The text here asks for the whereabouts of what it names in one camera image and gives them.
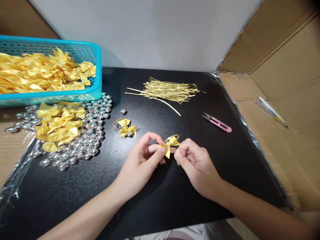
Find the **pink handle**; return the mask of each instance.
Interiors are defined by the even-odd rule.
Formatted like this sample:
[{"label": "pink handle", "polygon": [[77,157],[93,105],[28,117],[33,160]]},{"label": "pink handle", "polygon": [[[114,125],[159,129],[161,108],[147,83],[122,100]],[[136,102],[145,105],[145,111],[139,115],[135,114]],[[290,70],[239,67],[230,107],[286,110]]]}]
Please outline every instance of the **pink handle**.
[{"label": "pink handle", "polygon": [[211,117],[210,122],[216,125],[217,127],[221,128],[223,131],[226,131],[227,133],[232,132],[231,127],[228,127],[227,125],[215,119],[214,117]]}]

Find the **white wall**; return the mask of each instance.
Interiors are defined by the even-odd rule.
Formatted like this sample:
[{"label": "white wall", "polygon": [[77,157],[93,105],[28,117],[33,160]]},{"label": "white wall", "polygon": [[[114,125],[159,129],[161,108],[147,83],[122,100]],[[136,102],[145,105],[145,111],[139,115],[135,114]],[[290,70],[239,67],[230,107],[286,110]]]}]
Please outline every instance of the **white wall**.
[{"label": "white wall", "polygon": [[261,0],[30,0],[68,40],[97,43],[102,65],[215,70]]}]

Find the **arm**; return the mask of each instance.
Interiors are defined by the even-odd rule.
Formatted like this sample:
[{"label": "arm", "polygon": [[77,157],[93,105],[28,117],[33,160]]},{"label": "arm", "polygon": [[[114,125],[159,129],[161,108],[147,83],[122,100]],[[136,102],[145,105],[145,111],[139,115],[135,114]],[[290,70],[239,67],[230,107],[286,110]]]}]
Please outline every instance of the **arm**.
[{"label": "arm", "polygon": [[193,187],[227,208],[260,239],[315,239],[316,232],[289,214],[222,180],[205,148],[183,141],[174,157]]},{"label": "arm", "polygon": [[116,180],[39,240],[96,239],[122,205],[146,185],[158,163],[165,163],[167,149],[149,144],[151,139],[163,142],[160,135],[146,133],[131,149]]}]

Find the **hand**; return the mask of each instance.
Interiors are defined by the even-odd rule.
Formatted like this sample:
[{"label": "hand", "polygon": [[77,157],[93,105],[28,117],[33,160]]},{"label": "hand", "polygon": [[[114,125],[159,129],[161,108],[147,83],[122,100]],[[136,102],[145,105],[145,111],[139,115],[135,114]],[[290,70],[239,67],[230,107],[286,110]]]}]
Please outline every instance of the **hand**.
[{"label": "hand", "polygon": [[159,148],[159,144],[149,144],[150,140],[162,144],[160,135],[147,132],[130,150],[122,169],[114,181],[117,193],[120,193],[125,201],[135,196],[147,184],[158,163],[166,163],[164,155],[165,147]]},{"label": "hand", "polygon": [[222,189],[223,180],[214,167],[208,151],[187,138],[175,151],[174,158],[188,175],[193,187],[205,198],[215,201]]}]

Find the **forearm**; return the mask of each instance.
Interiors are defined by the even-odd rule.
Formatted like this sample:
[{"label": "forearm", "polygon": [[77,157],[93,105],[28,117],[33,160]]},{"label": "forearm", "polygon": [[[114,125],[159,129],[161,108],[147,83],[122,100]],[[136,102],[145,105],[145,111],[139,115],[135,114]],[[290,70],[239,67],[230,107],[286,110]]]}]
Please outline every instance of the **forearm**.
[{"label": "forearm", "polygon": [[289,214],[223,181],[213,201],[227,208],[260,239],[314,239],[315,232]]},{"label": "forearm", "polygon": [[83,205],[66,220],[44,234],[39,240],[96,239],[115,213],[126,202],[116,193],[114,184]]}]

